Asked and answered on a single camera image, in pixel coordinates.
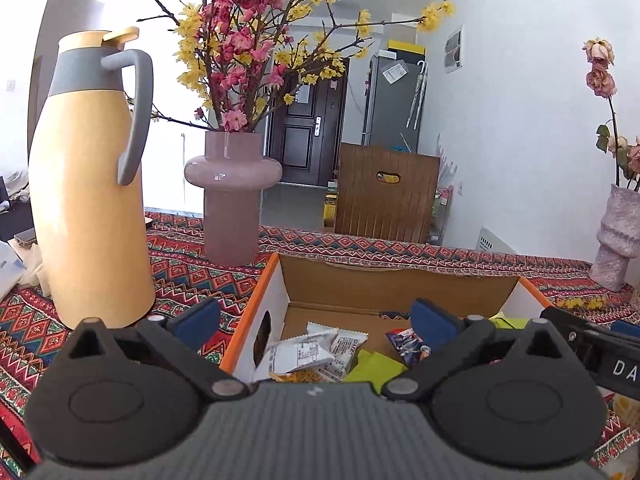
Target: pink glass vase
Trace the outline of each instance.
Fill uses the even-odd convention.
[[[640,193],[612,184],[596,237],[600,249],[589,277],[617,292],[625,284],[629,260],[640,256]]]
[[[204,250],[213,264],[245,266],[258,253],[260,190],[282,177],[263,146],[261,134],[207,132],[204,155],[184,167],[187,181],[204,188]]]

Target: white cabinet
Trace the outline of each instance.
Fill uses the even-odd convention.
[[[184,211],[183,128],[180,124],[151,123],[142,155],[145,207]]]
[[[187,161],[194,156],[204,154],[204,137],[206,131],[197,128],[188,128],[185,132],[184,160]],[[185,211],[191,213],[204,213],[204,190],[185,181],[184,188]]]

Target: thermos lid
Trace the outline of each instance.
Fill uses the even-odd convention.
[[[116,32],[110,30],[86,30],[69,34],[60,40],[60,54],[75,48],[86,48],[91,46],[112,46],[118,50],[124,49],[124,44],[128,41],[136,40],[140,35],[137,27],[127,27]]]

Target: refrigerator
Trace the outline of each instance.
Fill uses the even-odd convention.
[[[371,58],[362,145],[383,146],[401,151],[407,151],[408,147],[412,153],[416,153],[422,118],[418,118],[415,130],[414,121],[420,95],[408,128],[406,121],[411,112],[421,67],[405,62],[407,74],[390,83],[383,72],[396,63],[396,60],[377,55]]]

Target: red patterned tablecloth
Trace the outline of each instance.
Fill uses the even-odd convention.
[[[149,253],[156,284],[152,313],[177,316],[203,298],[223,300],[219,332],[201,350],[220,362],[266,261],[274,251],[369,267],[414,267],[451,274],[527,277],[552,302],[569,298],[604,298],[597,310],[573,312],[593,322],[617,319],[639,323],[628,306],[631,288],[610,293],[587,275],[590,264],[578,260],[516,254],[478,253],[436,246],[316,234],[279,228],[260,228],[260,255],[253,265],[220,268],[204,259],[200,219],[152,213]],[[37,288],[12,291],[0,303],[0,416],[24,447],[35,456],[22,423],[26,400],[38,379],[64,344],[68,329],[58,320],[51,301]],[[593,463],[603,465],[640,440],[610,412],[602,445]],[[0,449],[0,479],[20,474]]]

